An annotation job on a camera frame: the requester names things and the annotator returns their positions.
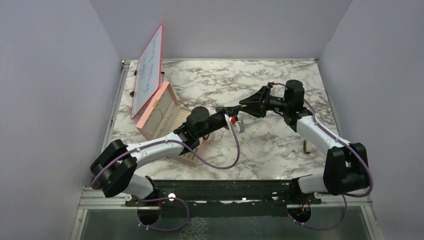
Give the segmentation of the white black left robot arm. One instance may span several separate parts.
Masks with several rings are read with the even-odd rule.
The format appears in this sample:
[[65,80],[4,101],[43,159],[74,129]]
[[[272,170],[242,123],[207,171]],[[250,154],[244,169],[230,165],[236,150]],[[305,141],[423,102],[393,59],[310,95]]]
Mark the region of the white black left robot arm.
[[144,205],[152,205],[158,188],[149,176],[136,175],[135,171],[163,158],[194,153],[201,138],[221,128],[230,130],[235,137],[234,125],[241,110],[241,105],[217,107],[216,113],[210,115],[207,108],[197,106],[180,127],[163,137],[135,144],[112,141],[90,166],[91,187],[102,190],[107,198],[124,193],[138,197]]

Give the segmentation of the pink jewelry box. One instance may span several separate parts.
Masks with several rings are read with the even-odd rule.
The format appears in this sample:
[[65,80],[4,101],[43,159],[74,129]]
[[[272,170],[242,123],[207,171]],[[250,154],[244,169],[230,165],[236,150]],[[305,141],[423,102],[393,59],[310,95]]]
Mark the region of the pink jewelry box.
[[171,83],[165,81],[153,96],[136,124],[136,128],[148,141],[158,141],[186,121],[191,110],[182,107]]

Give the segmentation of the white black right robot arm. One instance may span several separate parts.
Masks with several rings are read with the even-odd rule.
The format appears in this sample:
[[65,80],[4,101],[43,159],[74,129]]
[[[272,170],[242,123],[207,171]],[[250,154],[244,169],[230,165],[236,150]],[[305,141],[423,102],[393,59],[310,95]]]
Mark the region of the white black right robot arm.
[[305,100],[305,89],[299,80],[288,80],[282,97],[272,94],[275,82],[269,82],[253,95],[239,101],[241,111],[264,118],[268,111],[281,115],[296,133],[311,142],[324,156],[321,174],[294,179],[288,190],[289,199],[300,204],[309,194],[346,195],[354,198],[368,196],[374,180],[368,166],[367,150],[361,143],[351,143],[325,127],[316,111]]

